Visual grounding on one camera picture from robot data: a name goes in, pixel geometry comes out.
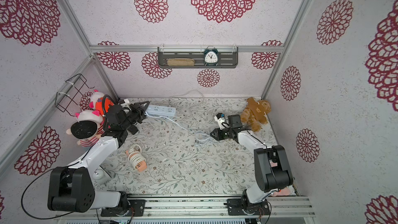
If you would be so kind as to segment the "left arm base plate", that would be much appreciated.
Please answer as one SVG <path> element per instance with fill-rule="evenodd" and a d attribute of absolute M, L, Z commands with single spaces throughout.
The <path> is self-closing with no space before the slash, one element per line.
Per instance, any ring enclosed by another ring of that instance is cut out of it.
<path fill-rule="evenodd" d="M 102 209 L 101 217 L 142 217 L 145 209 L 145 200 L 127 200 L 117 207 Z"/>

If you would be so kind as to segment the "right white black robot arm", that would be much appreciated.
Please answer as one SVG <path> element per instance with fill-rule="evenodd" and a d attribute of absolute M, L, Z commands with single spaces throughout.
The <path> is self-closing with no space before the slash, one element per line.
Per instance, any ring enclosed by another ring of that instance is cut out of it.
<path fill-rule="evenodd" d="M 210 133 L 212 138 L 217 141 L 233 139 L 254 155 L 256 182 L 244 190 L 242 206 L 255 206 L 272 193 L 293 185 L 293 175 L 283 146 L 266 144 L 251 128 L 243 126 L 240 115 L 218 113 L 214 120 L 219 127 Z"/>

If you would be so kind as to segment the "light blue power strip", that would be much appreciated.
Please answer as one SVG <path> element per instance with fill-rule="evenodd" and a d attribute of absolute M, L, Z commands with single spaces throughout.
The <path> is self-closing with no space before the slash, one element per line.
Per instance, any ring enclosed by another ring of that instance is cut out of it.
<path fill-rule="evenodd" d="M 193 129 L 193 128 L 185 128 L 183 125 L 178 123 L 176 120 L 172 119 L 176 116 L 177 110 L 174 107 L 166 107 L 166 106 L 158 106 L 158 105 L 149 105 L 147 110 L 145 111 L 145 115 L 149 118 L 153 119 L 164 119 L 167 120 L 184 131 L 187 131 L 191 135 L 194 135 L 195 146 L 203 146 L 207 144 L 220 144 L 220 141 L 216 141 L 213 137 L 210 136 L 209 133 L 204 130 Z"/>

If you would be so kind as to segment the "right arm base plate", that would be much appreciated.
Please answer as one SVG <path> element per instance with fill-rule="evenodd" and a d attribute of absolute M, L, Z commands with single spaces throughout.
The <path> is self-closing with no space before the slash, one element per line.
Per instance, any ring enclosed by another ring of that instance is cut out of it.
<path fill-rule="evenodd" d="M 259 203 L 250 203 L 248 200 L 242 198 L 238 199 L 227 199 L 224 203 L 227 207 L 228 214 L 230 216 L 252 216 L 252 215 L 269 215 L 271 213 L 270 207 L 267 201 L 261 201 Z"/>

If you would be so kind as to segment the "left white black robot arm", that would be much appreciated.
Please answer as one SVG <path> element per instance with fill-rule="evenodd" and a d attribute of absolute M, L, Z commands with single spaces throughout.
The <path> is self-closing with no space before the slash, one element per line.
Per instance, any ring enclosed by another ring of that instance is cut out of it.
<path fill-rule="evenodd" d="M 129 133 L 138 131 L 136 124 L 146 118 L 149 104 L 148 101 L 120 103 L 108 109 L 99 141 L 68 166 L 52 170 L 47 202 L 49 210 L 84 213 L 90 209 L 108 208 L 119 216 L 129 211 L 126 192 L 95 190 L 94 172 L 124 144 Z"/>

